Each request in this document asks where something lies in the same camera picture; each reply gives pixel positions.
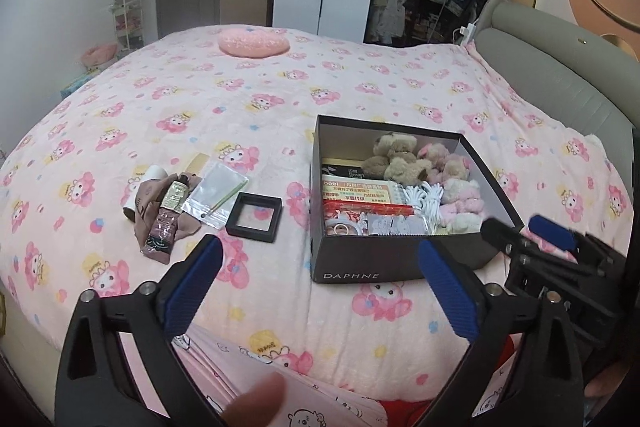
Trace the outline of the person left hand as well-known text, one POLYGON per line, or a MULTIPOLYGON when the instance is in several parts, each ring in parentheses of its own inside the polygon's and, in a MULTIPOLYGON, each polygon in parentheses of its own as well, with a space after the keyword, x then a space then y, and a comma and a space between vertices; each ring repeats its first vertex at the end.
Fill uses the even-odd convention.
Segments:
POLYGON ((266 427, 282 409, 286 380, 272 373, 228 405, 221 418, 229 427, 266 427))

